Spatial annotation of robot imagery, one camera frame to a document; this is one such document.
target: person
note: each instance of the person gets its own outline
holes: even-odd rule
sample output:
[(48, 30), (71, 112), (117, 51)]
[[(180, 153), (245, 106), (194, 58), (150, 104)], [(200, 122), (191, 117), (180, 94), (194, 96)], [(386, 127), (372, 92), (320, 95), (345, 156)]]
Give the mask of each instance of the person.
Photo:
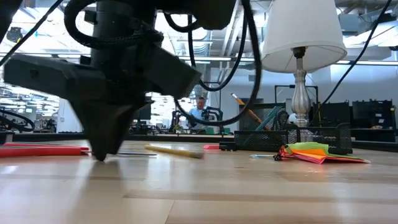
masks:
[[(197, 99), (197, 107), (196, 108), (192, 108), (189, 111), (189, 114), (192, 115), (193, 117), (195, 117), (196, 119), (203, 119), (201, 114), (202, 114), (203, 110), (205, 109), (205, 103), (206, 103), (206, 100), (203, 97), (199, 97)], [(206, 128), (202, 124), (198, 124), (198, 123), (192, 124), (190, 122), (188, 122), (188, 127), (190, 129), (194, 129), (194, 130), (203, 130), (203, 129)]]

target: white lampshade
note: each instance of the white lampshade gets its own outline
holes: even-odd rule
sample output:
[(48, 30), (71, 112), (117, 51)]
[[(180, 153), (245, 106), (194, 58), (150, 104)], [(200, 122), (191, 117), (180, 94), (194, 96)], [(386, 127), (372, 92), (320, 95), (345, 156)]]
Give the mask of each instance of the white lampshade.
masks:
[(307, 48), (303, 58), (307, 71), (347, 55), (334, 0), (274, 0), (262, 50), (263, 69), (296, 72), (295, 47)]

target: table lamp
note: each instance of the table lamp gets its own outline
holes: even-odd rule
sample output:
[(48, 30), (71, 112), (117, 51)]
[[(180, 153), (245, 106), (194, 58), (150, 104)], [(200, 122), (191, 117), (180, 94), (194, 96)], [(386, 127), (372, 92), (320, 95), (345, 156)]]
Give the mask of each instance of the table lamp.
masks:
[(262, 49), (263, 69), (294, 73), (295, 124), (308, 126), (311, 109), (305, 87), (308, 70), (327, 67), (347, 55), (334, 0), (274, 0)]

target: man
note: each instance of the man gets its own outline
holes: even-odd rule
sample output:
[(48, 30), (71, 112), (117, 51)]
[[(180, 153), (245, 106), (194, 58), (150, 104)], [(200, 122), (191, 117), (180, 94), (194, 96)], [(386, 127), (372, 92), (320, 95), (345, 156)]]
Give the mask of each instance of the man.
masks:
[[(193, 117), (195, 117), (196, 119), (203, 119), (201, 117), (201, 114), (203, 112), (203, 110), (205, 109), (205, 99), (203, 97), (199, 97), (197, 100), (197, 107), (196, 108), (192, 108), (189, 111), (189, 114), (192, 115)], [(205, 129), (206, 127), (202, 124), (191, 124), (190, 122), (188, 122), (188, 127), (190, 127), (191, 129), (196, 129), (196, 130), (201, 130), (201, 129)]]

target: black mesh basket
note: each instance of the black mesh basket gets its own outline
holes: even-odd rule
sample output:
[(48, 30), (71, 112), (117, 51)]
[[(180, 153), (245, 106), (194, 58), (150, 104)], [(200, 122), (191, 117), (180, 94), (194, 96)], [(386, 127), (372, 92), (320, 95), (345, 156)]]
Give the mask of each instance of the black mesh basket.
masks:
[(235, 131), (236, 149), (278, 152), (287, 144), (287, 131)]
[(329, 153), (347, 155), (353, 153), (351, 147), (351, 131), (349, 123), (339, 124), (337, 127), (308, 127), (290, 126), (287, 143), (319, 142), (329, 145)]
[[(244, 105), (239, 106), (240, 111), (243, 109), (243, 107)], [(276, 117), (278, 117), (280, 112), (285, 111), (285, 108), (285, 103), (261, 103), (252, 105), (251, 110), (260, 120), (267, 121), (266, 127), (268, 130), (278, 131), (278, 129), (275, 128), (275, 126), (277, 126), (277, 123), (275, 123)], [(259, 125), (260, 124), (253, 119), (249, 113), (246, 113), (239, 120), (240, 131), (255, 131)]]

